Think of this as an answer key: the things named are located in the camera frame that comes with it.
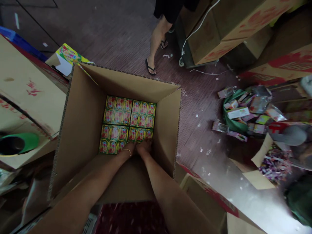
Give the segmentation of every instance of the white cable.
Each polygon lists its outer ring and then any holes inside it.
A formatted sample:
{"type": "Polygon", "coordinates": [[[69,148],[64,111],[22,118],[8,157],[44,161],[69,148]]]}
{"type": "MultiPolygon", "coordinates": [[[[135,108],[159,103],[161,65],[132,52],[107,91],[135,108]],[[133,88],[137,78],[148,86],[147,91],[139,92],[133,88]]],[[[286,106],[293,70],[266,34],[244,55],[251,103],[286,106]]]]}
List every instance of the white cable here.
{"type": "MultiPolygon", "coordinates": [[[[209,11],[210,11],[212,8],[214,8],[214,6],[218,4],[218,2],[220,2],[220,0],[218,0],[215,4],[213,4],[213,5],[209,8],[209,10],[206,12],[206,14],[205,14],[205,16],[204,16],[204,18],[203,18],[203,20],[202,20],[200,26],[199,26],[194,32],[192,32],[191,35],[193,35],[194,33],[196,33],[196,32],[199,30],[199,28],[201,27],[202,23],[204,22],[206,16],[208,15],[209,11]]],[[[184,44],[183,44],[183,47],[182,47],[182,54],[181,54],[182,56],[183,56],[184,53],[185,53],[184,50],[183,50],[183,49],[184,49],[184,46],[185,46],[185,43],[186,43],[186,41],[191,37],[191,35],[185,40],[185,42],[184,42],[184,44]]]]}
{"type": "Polygon", "coordinates": [[[191,70],[190,72],[192,72],[192,71],[197,71],[197,72],[201,72],[201,73],[207,74],[207,75],[221,75],[221,74],[223,74],[223,73],[225,73],[225,72],[232,71],[232,70],[233,70],[233,69],[229,69],[229,70],[226,70],[226,71],[224,71],[224,72],[222,72],[222,73],[219,73],[219,74],[205,73],[205,72],[202,72],[202,71],[199,71],[199,70],[196,70],[196,69],[193,69],[193,70],[191,70]]]}

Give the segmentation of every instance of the floor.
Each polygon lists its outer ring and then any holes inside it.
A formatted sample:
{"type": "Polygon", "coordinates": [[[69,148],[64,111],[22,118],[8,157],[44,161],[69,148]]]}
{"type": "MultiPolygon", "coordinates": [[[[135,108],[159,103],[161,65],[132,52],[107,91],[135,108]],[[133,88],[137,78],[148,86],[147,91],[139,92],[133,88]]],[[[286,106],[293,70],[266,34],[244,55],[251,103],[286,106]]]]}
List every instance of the floor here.
{"type": "MultiPolygon", "coordinates": [[[[62,43],[98,65],[149,76],[144,64],[149,54],[150,35],[157,20],[155,0],[20,0],[55,42],[37,26],[21,7],[1,6],[3,26],[16,30],[39,50],[55,51],[62,43]],[[19,16],[17,30],[14,13],[19,16]]],[[[14,0],[1,3],[16,4],[14,0]]],[[[311,233],[292,218],[282,191],[256,190],[228,159],[234,146],[247,152],[248,144],[211,130],[221,119],[222,100],[217,92],[225,86],[246,87],[222,63],[198,68],[206,75],[179,67],[180,51],[174,34],[168,35],[169,47],[156,54],[156,78],[180,84],[183,88],[178,144],[178,161],[192,168],[212,187],[245,213],[267,233],[311,233]]]]}

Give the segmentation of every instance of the flip-flop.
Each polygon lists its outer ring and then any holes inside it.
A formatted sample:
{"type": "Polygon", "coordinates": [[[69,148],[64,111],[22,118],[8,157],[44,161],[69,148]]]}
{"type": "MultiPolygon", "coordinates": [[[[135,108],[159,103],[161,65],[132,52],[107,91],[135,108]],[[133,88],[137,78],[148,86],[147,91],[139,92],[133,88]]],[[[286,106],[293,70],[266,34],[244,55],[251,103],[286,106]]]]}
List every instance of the flip-flop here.
{"type": "Polygon", "coordinates": [[[155,72],[155,68],[154,69],[152,69],[150,66],[149,66],[149,64],[147,63],[147,59],[145,60],[145,65],[146,65],[146,67],[147,67],[147,72],[150,74],[150,75],[156,75],[156,73],[150,73],[149,72],[149,69],[151,69],[153,72],[155,72]]]}
{"type": "MultiPolygon", "coordinates": [[[[167,39],[165,40],[165,41],[163,41],[162,40],[162,43],[165,45],[166,44],[166,42],[167,42],[167,39]]],[[[167,48],[168,47],[168,45],[166,46],[166,47],[163,47],[163,45],[162,44],[160,44],[160,47],[162,48],[162,49],[165,49],[165,48],[167,48]]]]}

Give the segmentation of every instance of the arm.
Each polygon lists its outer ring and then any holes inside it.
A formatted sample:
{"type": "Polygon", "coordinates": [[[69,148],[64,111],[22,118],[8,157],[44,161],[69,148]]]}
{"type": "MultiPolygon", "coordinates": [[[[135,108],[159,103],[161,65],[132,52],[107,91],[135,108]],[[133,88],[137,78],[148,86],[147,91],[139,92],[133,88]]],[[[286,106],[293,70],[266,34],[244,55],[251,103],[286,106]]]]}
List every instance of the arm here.
{"type": "Polygon", "coordinates": [[[215,229],[195,203],[151,157],[150,145],[151,141],[144,141],[137,145],[137,151],[145,163],[169,232],[215,233],[215,229]]]}
{"type": "MultiPolygon", "coordinates": [[[[133,143],[128,143],[125,149],[129,149],[132,155],[134,147],[133,143]]],[[[81,233],[91,208],[106,190],[118,169],[129,158],[130,152],[123,150],[98,170],[91,172],[29,233],[81,233]]]]}

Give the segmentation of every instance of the green container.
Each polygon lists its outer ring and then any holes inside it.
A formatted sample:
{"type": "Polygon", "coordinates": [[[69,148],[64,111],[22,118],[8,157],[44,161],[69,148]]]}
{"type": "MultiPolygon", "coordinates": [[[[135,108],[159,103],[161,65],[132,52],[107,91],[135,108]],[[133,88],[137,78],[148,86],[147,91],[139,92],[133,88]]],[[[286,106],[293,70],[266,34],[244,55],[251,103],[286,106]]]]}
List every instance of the green container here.
{"type": "Polygon", "coordinates": [[[39,145],[34,133],[19,133],[0,138],[0,155],[16,155],[33,150],[39,145]]]}

